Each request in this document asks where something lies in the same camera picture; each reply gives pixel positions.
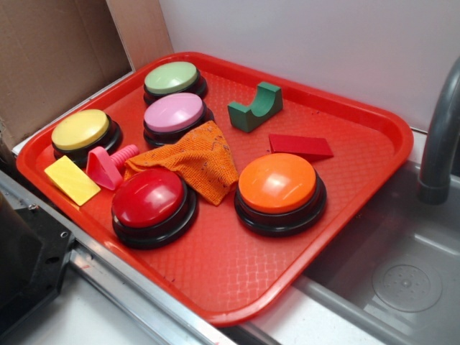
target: plastic tray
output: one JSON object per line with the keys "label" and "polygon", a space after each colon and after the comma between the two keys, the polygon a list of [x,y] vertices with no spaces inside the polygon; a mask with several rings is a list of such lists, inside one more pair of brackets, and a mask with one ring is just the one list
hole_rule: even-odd
{"label": "plastic tray", "polygon": [[[239,172],[270,153],[268,134],[327,139],[334,157],[313,163],[328,191],[326,212],[314,227],[286,238],[253,234],[239,223],[232,193],[218,207],[201,198],[197,221],[176,242],[160,249],[133,250],[123,246],[112,230],[113,192],[102,190],[78,207],[44,174],[55,161],[51,147],[55,124],[27,143],[17,166],[95,240],[213,325],[230,326],[257,315],[290,285],[406,161],[413,136],[409,126],[390,112],[194,52],[150,63],[78,111],[105,111],[121,126],[122,146],[137,144],[141,152],[150,150],[142,137],[144,77],[172,61],[194,63],[207,80],[205,102],[224,132]],[[227,105],[250,104],[261,81],[282,88],[284,109],[247,134],[230,125]]]}

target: orange rag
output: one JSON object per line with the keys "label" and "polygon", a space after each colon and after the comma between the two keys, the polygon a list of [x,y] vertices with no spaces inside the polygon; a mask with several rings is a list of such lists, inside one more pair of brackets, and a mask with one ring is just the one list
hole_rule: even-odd
{"label": "orange rag", "polygon": [[151,167],[165,167],[215,206],[234,189],[239,178],[224,135],[213,121],[191,130],[175,144],[130,158],[125,166],[125,180]]}

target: faucet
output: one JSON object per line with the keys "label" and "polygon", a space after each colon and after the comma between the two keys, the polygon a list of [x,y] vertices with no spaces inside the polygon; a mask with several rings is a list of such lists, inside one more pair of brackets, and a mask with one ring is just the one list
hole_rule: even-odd
{"label": "faucet", "polygon": [[459,133],[460,57],[447,76],[431,119],[418,175],[420,201],[439,205],[447,200]]}

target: stainless steel sink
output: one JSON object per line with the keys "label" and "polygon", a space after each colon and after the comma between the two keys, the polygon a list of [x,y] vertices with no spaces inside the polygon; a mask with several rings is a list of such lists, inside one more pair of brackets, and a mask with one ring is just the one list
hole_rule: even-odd
{"label": "stainless steel sink", "polygon": [[295,286],[385,343],[460,343],[460,179],[440,206],[400,168]]}

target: white wall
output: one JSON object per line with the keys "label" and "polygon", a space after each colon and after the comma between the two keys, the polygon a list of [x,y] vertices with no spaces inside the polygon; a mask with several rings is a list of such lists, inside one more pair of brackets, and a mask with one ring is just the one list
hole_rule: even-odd
{"label": "white wall", "polygon": [[392,111],[428,129],[460,56],[456,0],[160,0],[197,51]]}

